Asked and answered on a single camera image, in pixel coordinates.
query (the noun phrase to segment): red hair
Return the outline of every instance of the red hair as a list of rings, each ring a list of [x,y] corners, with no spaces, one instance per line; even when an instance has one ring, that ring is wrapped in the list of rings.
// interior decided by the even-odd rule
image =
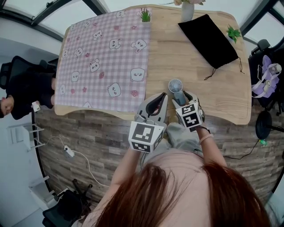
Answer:
[[[216,163],[202,167],[207,173],[210,193],[211,227],[268,227],[268,215],[249,183],[236,171]],[[126,180],[107,202],[93,227],[158,227],[176,205],[177,181],[166,194],[174,175],[147,164]]]

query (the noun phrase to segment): black velvet pouch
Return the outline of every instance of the black velvet pouch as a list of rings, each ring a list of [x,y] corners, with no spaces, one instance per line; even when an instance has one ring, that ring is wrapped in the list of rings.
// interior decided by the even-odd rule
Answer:
[[[219,67],[239,58],[235,49],[208,14],[178,25],[201,55],[214,68],[212,75]]]

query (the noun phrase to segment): drawstring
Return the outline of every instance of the drawstring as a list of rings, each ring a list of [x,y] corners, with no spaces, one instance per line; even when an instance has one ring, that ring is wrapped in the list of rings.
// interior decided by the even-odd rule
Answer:
[[[241,58],[240,58],[240,57],[239,57],[239,60],[240,60],[240,70],[241,70],[241,73],[245,74],[245,73],[243,72],[243,65],[242,65],[242,63],[241,63]]]
[[[215,69],[215,68],[213,68],[213,71],[212,71],[211,76],[206,77],[204,80],[207,80],[208,78],[212,77],[212,76],[213,76],[213,74],[215,73],[215,71],[216,71],[216,69]]]

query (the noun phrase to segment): white cable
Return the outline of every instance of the white cable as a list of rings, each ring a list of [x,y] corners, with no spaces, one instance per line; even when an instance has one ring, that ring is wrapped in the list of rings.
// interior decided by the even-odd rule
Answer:
[[[61,143],[63,144],[63,146],[65,146],[65,144],[64,144],[63,141],[62,141],[62,139],[61,139],[60,137],[56,137],[56,136],[51,136],[45,145],[47,145],[48,142],[49,142],[52,138],[59,138],[59,139],[61,140]],[[79,154],[83,155],[83,156],[86,158],[87,162],[88,162],[89,172],[90,172],[90,174],[92,175],[92,177],[94,178],[94,180],[95,180],[98,184],[109,188],[109,186],[104,185],[104,184],[101,184],[100,182],[98,182],[98,181],[95,179],[94,175],[93,175],[92,172],[91,172],[91,167],[90,167],[89,159],[88,159],[84,154],[82,154],[82,153],[79,152],[79,151],[74,151],[74,150],[72,150],[72,151],[75,152],[75,153],[79,153]]]

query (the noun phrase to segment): gray pants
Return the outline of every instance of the gray pants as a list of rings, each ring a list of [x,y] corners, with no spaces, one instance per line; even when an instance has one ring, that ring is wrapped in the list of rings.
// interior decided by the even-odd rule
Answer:
[[[203,157],[202,149],[198,144],[199,138],[197,132],[191,133],[183,125],[178,123],[170,123],[166,131],[169,136],[169,141],[162,139],[154,152],[147,154],[143,164],[157,155],[168,152],[171,148],[193,152]]]

